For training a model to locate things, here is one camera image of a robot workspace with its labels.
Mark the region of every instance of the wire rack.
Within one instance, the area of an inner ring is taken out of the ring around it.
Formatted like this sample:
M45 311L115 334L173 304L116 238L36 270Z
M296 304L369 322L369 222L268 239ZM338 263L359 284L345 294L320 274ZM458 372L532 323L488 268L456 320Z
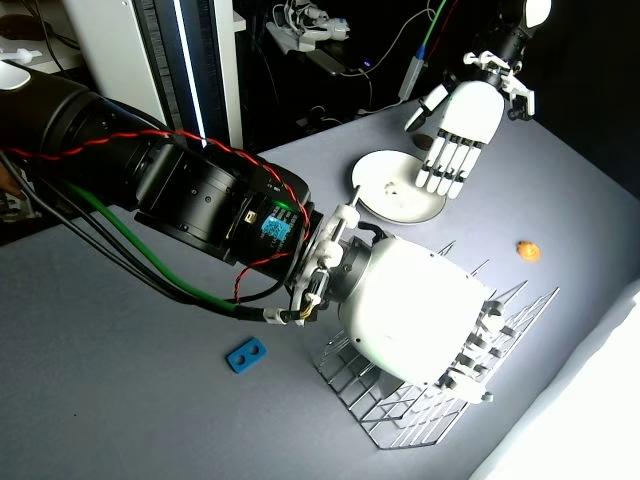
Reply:
M494 353L474 356L477 380L488 381L496 373L557 293L556 288L508 318L506 333L493 340ZM470 406L437 385L416 387L389 376L358 353L344 330L325 345L318 371L371 440L385 450L437 444Z

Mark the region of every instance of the white robotic hand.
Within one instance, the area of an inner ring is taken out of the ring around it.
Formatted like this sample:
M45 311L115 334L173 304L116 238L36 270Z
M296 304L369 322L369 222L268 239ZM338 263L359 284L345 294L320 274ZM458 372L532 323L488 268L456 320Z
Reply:
M415 124L420 120L423 122L424 116L430 114L446 96L447 89L443 85L436 87L425 97L405 130L414 130ZM496 133L503 111L504 99L492 85L482 81L458 85L445 107L437 138L416 176L416 186L456 198L482 147Z

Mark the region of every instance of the white vertical light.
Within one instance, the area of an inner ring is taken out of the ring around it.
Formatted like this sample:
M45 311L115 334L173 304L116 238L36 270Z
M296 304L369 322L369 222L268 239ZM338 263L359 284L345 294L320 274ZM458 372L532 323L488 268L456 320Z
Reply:
M198 134L206 137L204 131L204 123L202 121L202 113L200 112L200 101L198 100L198 91L196 89L196 81L193 77L193 68L191 66L191 54L189 53L189 43L187 42L187 33L184 28L184 20L182 18L182 5L180 0L173 0L173 8L176 12L176 20L178 22L178 34L180 35L180 44L182 45L182 55L187 69L187 79L189 80L189 90L191 91L191 99L193 107L196 111L196 123L198 124ZM206 146L206 140L202 140L202 146Z

